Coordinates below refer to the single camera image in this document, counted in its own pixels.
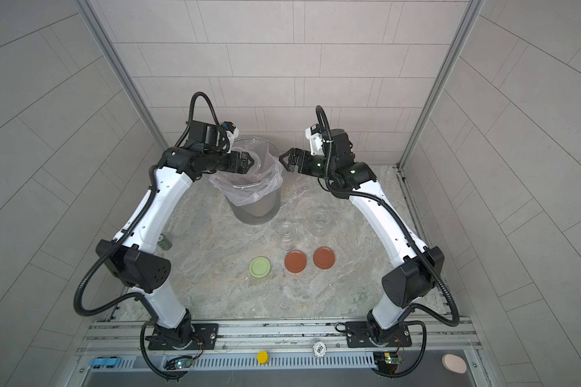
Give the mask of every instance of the metal frame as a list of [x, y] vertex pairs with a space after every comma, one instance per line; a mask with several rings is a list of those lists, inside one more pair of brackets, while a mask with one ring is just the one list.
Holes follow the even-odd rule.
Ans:
[[105, 56], [105, 59], [108, 60], [109, 66], [116, 74], [118, 81], [121, 82], [125, 93], [127, 93], [127, 97], [129, 97], [129, 100], [134, 105], [134, 108], [142, 119], [144, 126], [146, 126], [150, 134], [155, 139], [155, 142], [161, 149], [168, 149], [168, 143], [166, 142], [165, 138], [163, 138], [157, 123], [150, 115], [150, 112], [148, 111], [142, 96], [138, 92], [138, 89], [133, 83], [133, 80], [127, 73], [127, 69], [125, 68], [120, 57], [118, 57], [118, 53], [116, 52], [114, 45], [109, 41], [108, 35], [105, 33], [105, 30], [101, 26], [101, 21], [97, 17], [97, 14], [93, 10], [92, 6], [88, 0], [74, 0], [74, 3], [77, 7], [77, 10], [80, 12], [80, 15], [82, 16], [84, 23], [88, 27], [88, 30], [97, 42], [97, 45], [103, 53], [103, 56]]
[[448, 49], [448, 52], [441, 64], [441, 68], [439, 69], [439, 73], [435, 78], [435, 83], [433, 84], [433, 88], [426, 99], [426, 103], [422, 107], [422, 112], [420, 112], [418, 122], [415, 124], [415, 128], [413, 132], [411, 132], [411, 136], [409, 137], [409, 141], [404, 148], [404, 152], [400, 162], [398, 163], [398, 169], [404, 170], [404, 167], [408, 164], [409, 158], [411, 157], [411, 153], [415, 148], [415, 145], [418, 143], [419, 135], [422, 133], [422, 130], [426, 126], [426, 122], [433, 111], [435, 103], [445, 86], [445, 82], [447, 81], [452, 69], [454, 68], [454, 63], [460, 54], [460, 51], [463, 50], [463, 46], [465, 45], [465, 40], [469, 35], [470, 31], [473, 28], [473, 24], [475, 23], [476, 19], [478, 19], [478, 15], [480, 14], [480, 8], [483, 4], [484, 0], [471, 0], [467, 5], [467, 9], [465, 10], [465, 14], [463, 18], [460, 20], [458, 24], [458, 28], [456, 30], [456, 34], [454, 35], [454, 39]]

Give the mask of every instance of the ventilation grille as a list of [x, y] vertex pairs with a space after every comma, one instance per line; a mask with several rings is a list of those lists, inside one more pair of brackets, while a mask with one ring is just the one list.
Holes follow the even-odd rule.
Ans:
[[374, 368], [372, 352], [327, 353], [315, 357], [309, 352], [270, 353], [269, 361], [260, 364], [255, 353], [228, 353], [226, 355], [202, 355], [191, 366], [193, 370], [255, 370], [291, 368]]

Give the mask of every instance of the clear plastic bag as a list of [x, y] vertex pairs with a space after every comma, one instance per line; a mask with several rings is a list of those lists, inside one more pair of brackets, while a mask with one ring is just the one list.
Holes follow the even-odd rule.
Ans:
[[249, 152], [254, 166], [247, 174], [216, 172], [209, 181], [234, 205], [255, 203], [282, 186], [282, 164], [271, 153], [279, 151], [267, 140], [257, 137], [238, 139], [233, 151]]

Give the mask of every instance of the yellow button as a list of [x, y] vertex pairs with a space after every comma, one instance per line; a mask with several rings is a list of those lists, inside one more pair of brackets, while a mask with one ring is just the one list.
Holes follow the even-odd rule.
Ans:
[[258, 352], [258, 356], [256, 356], [256, 360], [258, 360], [258, 362], [261, 364], [265, 364], [267, 360], [269, 360], [269, 355], [267, 352], [260, 351]]

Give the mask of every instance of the jar lid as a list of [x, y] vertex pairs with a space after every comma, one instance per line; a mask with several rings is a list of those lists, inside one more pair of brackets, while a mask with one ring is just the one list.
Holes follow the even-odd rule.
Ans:
[[318, 268], [326, 270], [332, 267], [336, 262], [336, 255], [333, 253], [332, 249], [322, 246], [314, 252], [314, 257], [312, 259]]
[[286, 269], [291, 273], [300, 273], [302, 270], [305, 269], [307, 264], [307, 260], [305, 258], [305, 254], [300, 252], [299, 250], [293, 250], [286, 254], [284, 259], [284, 265]]
[[256, 257], [250, 262], [250, 275], [254, 278], [263, 278], [271, 271], [271, 263], [265, 257]]

